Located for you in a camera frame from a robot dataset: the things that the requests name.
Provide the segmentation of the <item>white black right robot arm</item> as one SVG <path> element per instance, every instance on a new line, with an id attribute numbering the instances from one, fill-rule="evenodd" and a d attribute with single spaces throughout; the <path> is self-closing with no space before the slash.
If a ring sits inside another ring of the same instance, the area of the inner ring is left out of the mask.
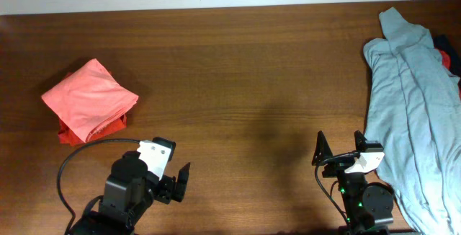
<path id="1" fill-rule="evenodd" d="M 318 186 L 345 220 L 339 234 L 389 234 L 393 223 L 393 190 L 380 182 L 369 183 L 366 175 L 376 170 L 384 159 L 381 143 L 354 132 L 355 150 L 334 155 L 323 132 L 318 132 L 312 165 Z M 335 178 L 344 207 L 332 198 L 320 181 L 318 170 L 323 167 L 323 178 Z"/>

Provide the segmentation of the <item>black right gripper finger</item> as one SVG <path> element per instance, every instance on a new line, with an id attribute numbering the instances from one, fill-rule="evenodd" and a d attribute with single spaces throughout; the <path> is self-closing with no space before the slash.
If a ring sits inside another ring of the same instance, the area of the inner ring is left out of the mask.
<path id="1" fill-rule="evenodd" d="M 355 147 L 357 151 L 363 152 L 367 150 L 366 141 L 367 139 L 364 137 L 364 135 L 359 130 L 356 130 L 354 132 L 354 142 L 355 142 Z"/>
<path id="2" fill-rule="evenodd" d="M 313 166 L 324 166 L 333 157 L 330 146 L 323 131 L 318 131 L 315 151 L 312 159 Z"/>

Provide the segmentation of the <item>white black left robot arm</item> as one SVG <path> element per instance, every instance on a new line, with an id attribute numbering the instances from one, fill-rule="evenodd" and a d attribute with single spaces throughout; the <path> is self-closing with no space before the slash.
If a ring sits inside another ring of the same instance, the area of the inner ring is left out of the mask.
<path id="1" fill-rule="evenodd" d="M 149 223 L 165 234 L 334 234 L 309 153 L 296 133 L 190 148 L 160 137 L 136 140 L 66 233 L 134 234 Z"/>

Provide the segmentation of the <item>salmon pink t-shirt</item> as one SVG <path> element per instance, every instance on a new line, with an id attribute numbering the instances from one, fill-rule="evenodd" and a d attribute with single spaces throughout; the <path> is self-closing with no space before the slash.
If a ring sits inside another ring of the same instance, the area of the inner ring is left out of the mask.
<path id="1" fill-rule="evenodd" d="M 67 74 L 54 87 L 48 96 L 49 108 L 87 143 L 89 136 L 103 128 L 104 123 L 133 108 L 131 91 L 127 92 L 95 58 Z"/>

